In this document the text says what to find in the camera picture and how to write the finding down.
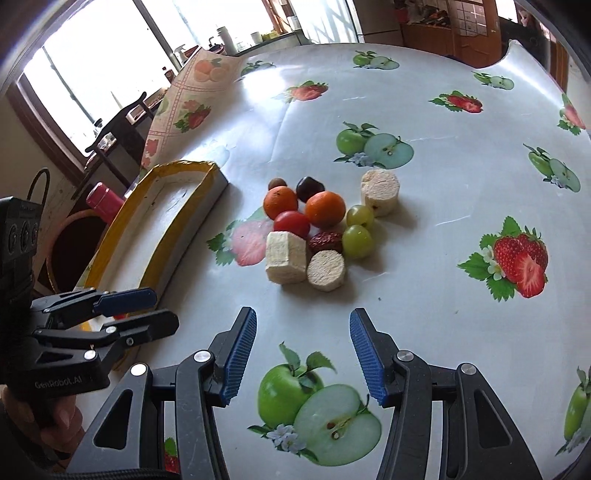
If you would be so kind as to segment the brown longan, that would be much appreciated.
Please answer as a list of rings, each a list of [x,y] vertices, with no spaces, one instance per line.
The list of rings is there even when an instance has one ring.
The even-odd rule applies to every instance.
[[[283,178],[273,178],[270,180],[269,185],[267,185],[267,189],[273,190],[276,187],[284,187],[287,186],[287,182],[283,180]]]

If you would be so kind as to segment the red cherry tomato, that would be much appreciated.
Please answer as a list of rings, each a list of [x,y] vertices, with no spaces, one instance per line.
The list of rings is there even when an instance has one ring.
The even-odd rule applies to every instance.
[[[273,230],[290,232],[301,239],[307,240],[311,231],[311,223],[301,212],[284,211],[274,218]]]

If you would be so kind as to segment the fruit print tablecloth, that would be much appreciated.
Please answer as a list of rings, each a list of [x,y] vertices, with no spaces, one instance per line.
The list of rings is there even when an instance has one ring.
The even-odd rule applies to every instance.
[[[160,296],[176,334],[138,357],[173,364],[256,311],[242,387],[216,414],[232,478],[377,476],[393,411],[356,308],[406,363],[488,380],[527,443],[512,478],[528,460],[534,477],[589,477],[590,136],[524,48],[482,70],[379,45],[201,51],[169,87],[142,167],[173,161],[212,162],[228,186]],[[296,192],[311,176],[348,212],[372,169],[401,185],[369,230],[374,251],[342,251],[331,292],[270,282],[270,180]],[[308,239],[348,227],[345,214]]]

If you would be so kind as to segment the green grape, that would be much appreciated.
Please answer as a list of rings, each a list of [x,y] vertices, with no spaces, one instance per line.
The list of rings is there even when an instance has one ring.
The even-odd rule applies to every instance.
[[[374,251],[375,242],[370,231],[362,225],[352,225],[342,233],[342,250],[352,259],[366,258]]]
[[[346,224],[349,227],[362,226],[370,230],[373,227],[374,221],[374,212],[366,205],[353,205],[346,212]]]

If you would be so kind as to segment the hexagonal white freeze-dried block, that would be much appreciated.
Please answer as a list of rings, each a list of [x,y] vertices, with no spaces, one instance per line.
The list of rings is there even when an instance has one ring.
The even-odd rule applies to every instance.
[[[287,231],[266,237],[266,275],[276,284],[300,283],[307,279],[307,243]]]

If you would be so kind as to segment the orange tangerine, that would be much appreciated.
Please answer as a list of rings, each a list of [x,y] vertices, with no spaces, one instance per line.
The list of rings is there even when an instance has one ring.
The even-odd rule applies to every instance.
[[[304,206],[304,215],[311,225],[329,229],[338,225],[345,217],[346,202],[332,191],[322,191],[311,196]]]
[[[283,212],[297,210],[297,194],[287,186],[271,188],[263,199],[263,211],[271,220],[276,219]]]

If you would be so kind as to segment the red thermos bottle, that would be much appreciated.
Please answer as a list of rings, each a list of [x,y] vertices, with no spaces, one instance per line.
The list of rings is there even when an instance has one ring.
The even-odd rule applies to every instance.
[[[102,182],[97,182],[86,197],[86,204],[106,224],[113,222],[123,203],[123,199]]]

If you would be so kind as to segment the red jujube date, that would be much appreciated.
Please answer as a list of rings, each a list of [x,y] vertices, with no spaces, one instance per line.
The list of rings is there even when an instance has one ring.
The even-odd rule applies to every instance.
[[[342,233],[321,231],[308,239],[308,248],[312,254],[325,250],[337,251],[342,254]]]

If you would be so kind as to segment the dark cherry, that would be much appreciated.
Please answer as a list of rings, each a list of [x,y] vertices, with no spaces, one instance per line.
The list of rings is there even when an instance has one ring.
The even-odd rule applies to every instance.
[[[322,191],[325,191],[325,185],[311,176],[301,178],[297,183],[297,187],[295,187],[295,193],[297,193],[298,200],[304,203],[307,203],[311,197]]]

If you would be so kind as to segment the dark wooden chair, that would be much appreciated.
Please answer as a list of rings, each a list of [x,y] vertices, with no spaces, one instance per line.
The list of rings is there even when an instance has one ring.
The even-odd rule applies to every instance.
[[[83,187],[98,170],[98,168],[105,164],[108,170],[117,178],[117,180],[126,188],[131,186],[131,182],[126,179],[122,172],[115,166],[115,164],[108,159],[107,153],[99,147],[100,141],[107,135],[111,134],[115,139],[115,144],[120,145],[126,153],[136,162],[138,166],[141,165],[143,158],[145,140],[137,131],[134,124],[128,119],[127,115],[136,107],[140,107],[144,114],[150,119],[154,119],[154,113],[145,103],[147,93],[142,92],[140,96],[131,104],[123,107],[107,124],[99,131],[97,137],[86,149],[86,153],[93,153],[94,156],[90,163],[84,168],[84,177],[80,184]]]

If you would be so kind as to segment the round freeze-dried piece small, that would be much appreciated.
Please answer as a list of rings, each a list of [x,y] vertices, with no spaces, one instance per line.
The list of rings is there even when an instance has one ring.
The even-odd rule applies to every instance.
[[[346,277],[345,258],[335,250],[315,253],[308,263],[308,283],[315,289],[331,292],[342,286]]]

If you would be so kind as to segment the white foam tray yellow rim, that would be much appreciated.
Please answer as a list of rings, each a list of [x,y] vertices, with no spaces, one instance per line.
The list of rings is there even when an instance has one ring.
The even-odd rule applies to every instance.
[[[162,296],[226,186],[212,162],[173,161],[152,168],[109,225],[83,286],[117,292],[148,287]]]

